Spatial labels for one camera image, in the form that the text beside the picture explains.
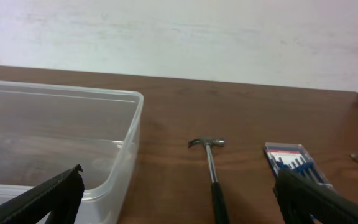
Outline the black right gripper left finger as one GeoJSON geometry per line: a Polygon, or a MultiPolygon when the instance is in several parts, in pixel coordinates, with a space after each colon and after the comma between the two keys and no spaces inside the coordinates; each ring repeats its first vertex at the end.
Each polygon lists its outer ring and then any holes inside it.
{"type": "Polygon", "coordinates": [[[77,164],[44,183],[0,205],[0,224],[46,223],[74,224],[85,185],[77,164]]]}

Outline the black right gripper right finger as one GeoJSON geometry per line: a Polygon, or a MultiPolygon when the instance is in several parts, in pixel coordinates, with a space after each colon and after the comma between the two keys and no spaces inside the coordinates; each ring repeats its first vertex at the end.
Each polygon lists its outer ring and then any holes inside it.
{"type": "Polygon", "coordinates": [[[358,224],[358,205],[290,169],[278,172],[273,189],[286,224],[358,224]]]}

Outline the precision screwdriver set case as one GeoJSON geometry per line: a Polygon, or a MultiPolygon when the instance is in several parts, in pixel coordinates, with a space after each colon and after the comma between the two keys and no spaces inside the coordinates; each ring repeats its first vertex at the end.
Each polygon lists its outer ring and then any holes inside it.
{"type": "Polygon", "coordinates": [[[290,169],[337,193],[303,145],[266,142],[263,151],[275,178],[281,169],[290,169]]]}

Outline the claw hammer black handle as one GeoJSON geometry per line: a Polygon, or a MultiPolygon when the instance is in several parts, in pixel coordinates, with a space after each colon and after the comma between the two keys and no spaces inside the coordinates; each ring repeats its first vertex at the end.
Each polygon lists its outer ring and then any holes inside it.
{"type": "Polygon", "coordinates": [[[230,224],[223,191],[218,182],[218,177],[216,174],[216,168],[214,165],[214,158],[212,153],[212,148],[214,146],[223,147],[225,145],[225,140],[204,137],[204,138],[193,139],[188,142],[188,148],[191,148],[195,145],[202,145],[206,151],[208,165],[209,165],[209,173],[211,176],[211,197],[212,197],[215,224],[230,224]]]}

